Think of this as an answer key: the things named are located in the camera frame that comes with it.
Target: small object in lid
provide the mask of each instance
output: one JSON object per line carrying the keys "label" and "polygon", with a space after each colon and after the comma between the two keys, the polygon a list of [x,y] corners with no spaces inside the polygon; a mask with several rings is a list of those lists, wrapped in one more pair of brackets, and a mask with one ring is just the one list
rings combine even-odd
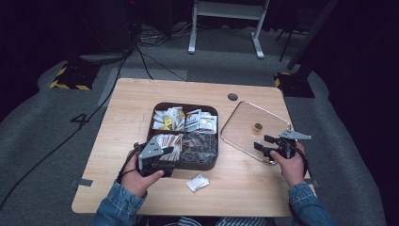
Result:
{"label": "small object in lid", "polygon": [[258,132],[262,130],[263,126],[260,123],[255,123],[255,131]]}

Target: metal stand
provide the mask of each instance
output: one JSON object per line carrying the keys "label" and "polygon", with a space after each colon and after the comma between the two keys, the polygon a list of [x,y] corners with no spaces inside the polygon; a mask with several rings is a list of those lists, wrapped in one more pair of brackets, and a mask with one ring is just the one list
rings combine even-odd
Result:
{"label": "metal stand", "polygon": [[264,16],[266,15],[268,5],[269,0],[265,0],[263,6],[246,6],[195,0],[193,7],[193,27],[190,36],[190,43],[188,45],[188,53],[194,54],[196,52],[197,16],[201,15],[257,20],[258,25],[256,27],[256,32],[251,32],[250,36],[255,47],[256,55],[258,58],[264,58],[263,50],[258,38],[259,34],[261,33]]}

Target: wooden table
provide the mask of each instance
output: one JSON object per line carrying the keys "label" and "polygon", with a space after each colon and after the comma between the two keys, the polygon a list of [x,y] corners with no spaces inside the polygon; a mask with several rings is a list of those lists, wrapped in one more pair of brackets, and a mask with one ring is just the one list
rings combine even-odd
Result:
{"label": "wooden table", "polygon": [[[238,95],[230,101],[228,94]],[[290,121],[276,88],[121,78],[94,143],[72,209],[95,213],[134,143],[145,142],[153,108],[161,102],[209,105],[219,132],[240,101],[251,101]],[[219,139],[219,157],[208,171],[176,169],[149,188],[138,214],[169,216],[288,217],[288,186],[279,166],[266,166]],[[211,184],[192,192],[186,182],[203,173]]]}

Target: wire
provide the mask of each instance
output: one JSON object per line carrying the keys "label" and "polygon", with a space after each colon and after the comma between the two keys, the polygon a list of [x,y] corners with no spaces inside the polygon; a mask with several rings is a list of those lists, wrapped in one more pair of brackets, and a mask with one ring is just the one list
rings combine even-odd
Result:
{"label": "wire", "polygon": [[136,46],[137,51],[140,53],[141,59],[143,60],[144,68],[146,69],[147,75],[153,80],[153,77],[150,75],[149,69],[147,68],[146,60],[144,59],[143,53],[141,53],[140,48]]}
{"label": "wire", "polygon": [[55,153],[58,149],[60,149],[65,143],[67,143],[75,134],[77,134],[77,132],[79,132],[79,130],[81,130],[83,128],[83,126],[85,126],[90,120],[91,118],[101,109],[101,107],[106,103],[107,99],[111,96],[112,92],[114,91],[114,88],[117,84],[118,79],[120,78],[120,70],[121,67],[123,66],[124,62],[126,61],[127,57],[124,58],[119,66],[118,66],[118,74],[115,78],[115,82],[114,85],[112,86],[111,91],[108,93],[108,95],[106,96],[105,100],[97,107],[97,109],[88,117],[88,119],[86,121],[83,121],[79,127],[73,131],[69,137],[67,137],[64,141],[62,141],[58,146],[56,146],[52,151],[50,151],[48,154],[46,154],[38,163],[35,164],[35,166],[33,166],[28,172],[26,172],[24,174],[24,176],[22,176],[17,183],[15,183],[15,185],[11,188],[11,190],[8,192],[8,194],[6,195],[6,197],[1,201],[0,203],[0,211],[3,209],[4,205],[6,204],[6,201],[8,200],[9,196],[12,194],[12,192],[15,190],[15,188],[17,188],[17,186],[33,171],[35,170],[35,168],[37,168],[44,160],[46,160],[49,156],[51,156],[53,153]]}
{"label": "wire", "polygon": [[165,65],[161,64],[160,62],[156,61],[153,57],[148,56],[148,55],[143,54],[143,53],[141,53],[141,54],[142,54],[143,56],[145,56],[145,57],[148,57],[148,58],[152,59],[155,63],[161,65],[161,66],[164,67],[166,70],[168,70],[168,72],[173,73],[173,74],[176,75],[177,77],[181,78],[183,81],[185,81],[185,82],[187,81],[186,79],[180,77],[177,73],[174,73],[173,71],[171,71],[167,66],[165,66]]}

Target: clear plastic lid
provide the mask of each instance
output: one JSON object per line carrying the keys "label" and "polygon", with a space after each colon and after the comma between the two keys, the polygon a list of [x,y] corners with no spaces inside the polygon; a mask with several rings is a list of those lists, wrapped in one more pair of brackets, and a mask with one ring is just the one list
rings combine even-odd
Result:
{"label": "clear plastic lid", "polygon": [[264,136],[278,137],[291,123],[251,102],[240,102],[223,126],[220,137],[237,150],[267,165],[275,165],[263,153],[255,150],[254,142],[264,147],[277,148],[276,144],[264,141]]}

